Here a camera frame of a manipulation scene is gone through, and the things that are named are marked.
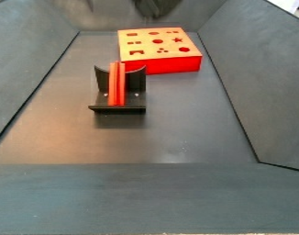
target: star-shaped hole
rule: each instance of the star-shaped hole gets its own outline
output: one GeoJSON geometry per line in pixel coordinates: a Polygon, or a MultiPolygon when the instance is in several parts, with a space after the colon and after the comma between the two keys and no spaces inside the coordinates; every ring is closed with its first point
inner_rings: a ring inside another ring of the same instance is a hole
{"type": "Polygon", "coordinates": [[[175,38],[174,42],[183,42],[183,39],[175,38]]]}

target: red block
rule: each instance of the red block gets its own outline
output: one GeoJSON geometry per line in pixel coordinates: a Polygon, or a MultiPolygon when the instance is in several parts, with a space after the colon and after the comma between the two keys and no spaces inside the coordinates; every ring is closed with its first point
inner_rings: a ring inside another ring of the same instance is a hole
{"type": "Polygon", "coordinates": [[[119,30],[120,58],[127,72],[144,65],[147,74],[195,72],[202,53],[182,28],[119,30]]]}

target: black holder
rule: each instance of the black holder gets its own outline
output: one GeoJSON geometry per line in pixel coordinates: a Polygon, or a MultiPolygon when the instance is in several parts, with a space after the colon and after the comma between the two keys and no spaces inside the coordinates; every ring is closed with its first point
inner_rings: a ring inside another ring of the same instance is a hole
{"type": "Polygon", "coordinates": [[[146,112],[146,66],[126,73],[126,104],[110,106],[110,72],[95,66],[98,78],[98,99],[94,106],[88,106],[98,113],[146,112]]]}

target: circular hole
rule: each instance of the circular hole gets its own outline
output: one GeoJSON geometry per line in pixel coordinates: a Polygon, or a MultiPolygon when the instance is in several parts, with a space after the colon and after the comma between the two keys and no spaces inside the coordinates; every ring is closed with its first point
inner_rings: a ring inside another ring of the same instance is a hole
{"type": "Polygon", "coordinates": [[[155,39],[154,43],[163,43],[163,40],[162,39],[155,39]]]}
{"type": "Polygon", "coordinates": [[[182,52],[189,52],[189,51],[190,51],[190,48],[179,48],[179,50],[181,50],[182,52]]]}

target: bin floor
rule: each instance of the bin floor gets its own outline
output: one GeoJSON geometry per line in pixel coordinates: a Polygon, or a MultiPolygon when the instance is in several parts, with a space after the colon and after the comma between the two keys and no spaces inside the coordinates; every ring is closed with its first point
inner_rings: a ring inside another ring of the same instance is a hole
{"type": "Polygon", "coordinates": [[[119,60],[114,32],[75,39],[0,138],[0,164],[257,162],[217,71],[147,76],[147,113],[99,115],[94,66],[119,60]]]}

